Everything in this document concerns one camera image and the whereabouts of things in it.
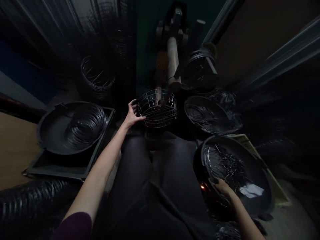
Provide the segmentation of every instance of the metal wire basket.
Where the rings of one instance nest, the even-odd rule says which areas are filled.
[[[139,99],[139,114],[146,116],[143,121],[146,127],[161,128],[168,126],[177,118],[177,100],[171,93],[166,105],[163,101],[167,95],[167,90],[154,89],[143,94]]]

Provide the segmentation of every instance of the leg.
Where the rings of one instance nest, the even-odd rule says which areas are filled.
[[[209,237],[211,222],[193,171],[195,142],[165,132],[159,147],[153,156],[156,181],[199,234]]]
[[[112,228],[124,216],[153,169],[143,137],[128,136],[123,146],[123,155],[106,203],[105,226],[108,228]]]

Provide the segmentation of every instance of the black corrugated hose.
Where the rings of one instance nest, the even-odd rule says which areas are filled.
[[[1,239],[24,236],[73,200],[79,189],[80,184],[72,180],[41,179],[0,191]]]

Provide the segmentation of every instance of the black tray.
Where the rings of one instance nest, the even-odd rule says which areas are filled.
[[[259,161],[254,155],[252,155],[241,143],[227,136],[212,136],[204,141],[197,150],[194,160],[194,170],[198,180],[207,181],[210,178],[210,168],[205,166],[203,160],[204,145],[207,142],[219,144],[219,146],[225,148],[229,153],[232,153],[238,159],[241,159],[245,167],[247,177],[253,181],[254,184],[264,189],[261,196],[255,198],[247,198],[245,195],[240,197],[241,202],[245,206],[249,215],[253,218],[257,217],[261,213],[270,213],[274,207],[274,194],[271,187],[271,181],[266,172],[267,167]],[[211,164],[216,165],[216,159],[212,159]],[[208,186],[211,186],[216,193],[216,196],[223,199],[220,193],[215,189],[214,184],[208,182]]]
[[[59,155],[43,150],[30,164],[24,175],[40,174],[74,179],[85,179],[98,156],[112,138],[112,132],[108,131],[115,110],[102,107],[109,117],[109,123],[101,138],[89,149],[72,155]]]

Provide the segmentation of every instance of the left hand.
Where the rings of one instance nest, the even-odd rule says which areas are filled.
[[[132,127],[136,122],[138,121],[142,121],[145,120],[147,117],[143,116],[143,117],[137,117],[137,108],[138,105],[132,105],[134,102],[136,101],[136,99],[133,99],[131,102],[129,102],[128,107],[129,107],[129,111],[127,114],[126,119],[124,120],[123,124],[127,127],[130,128]]]

